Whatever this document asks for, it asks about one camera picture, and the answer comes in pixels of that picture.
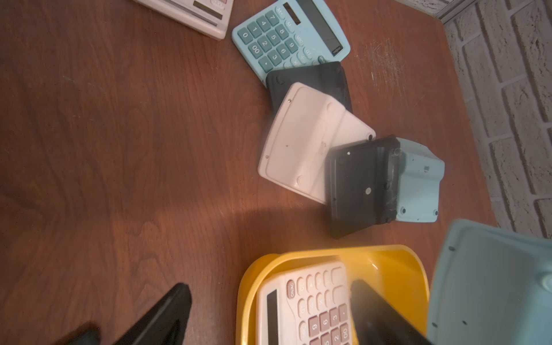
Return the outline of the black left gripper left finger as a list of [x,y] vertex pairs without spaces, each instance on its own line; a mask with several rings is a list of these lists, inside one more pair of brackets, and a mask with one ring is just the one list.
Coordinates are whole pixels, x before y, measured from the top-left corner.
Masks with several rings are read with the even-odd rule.
[[187,284],[175,284],[115,344],[183,344],[192,307]]

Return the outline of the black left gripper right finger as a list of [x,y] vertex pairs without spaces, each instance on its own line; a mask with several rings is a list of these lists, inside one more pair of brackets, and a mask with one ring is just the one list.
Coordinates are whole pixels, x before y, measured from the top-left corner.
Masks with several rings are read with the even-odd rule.
[[351,310],[359,344],[431,344],[363,280],[351,285]]

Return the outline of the large pink calculator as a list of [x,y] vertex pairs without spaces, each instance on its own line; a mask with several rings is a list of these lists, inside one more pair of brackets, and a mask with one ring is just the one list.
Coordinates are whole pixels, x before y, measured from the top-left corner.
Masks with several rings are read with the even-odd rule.
[[256,344],[352,344],[344,263],[276,274],[257,292],[256,318]]

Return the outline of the light blue calculator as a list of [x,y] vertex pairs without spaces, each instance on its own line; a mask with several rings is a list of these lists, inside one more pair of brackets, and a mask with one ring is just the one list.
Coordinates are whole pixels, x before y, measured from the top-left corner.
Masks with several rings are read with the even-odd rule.
[[432,280],[427,337],[432,344],[550,344],[551,240],[453,221]]

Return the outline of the black calculator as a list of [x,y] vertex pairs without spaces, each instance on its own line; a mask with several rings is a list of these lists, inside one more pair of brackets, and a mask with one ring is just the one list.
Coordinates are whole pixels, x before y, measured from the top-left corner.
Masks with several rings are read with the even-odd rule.
[[329,151],[325,191],[333,238],[395,221],[400,154],[400,142],[394,135]]

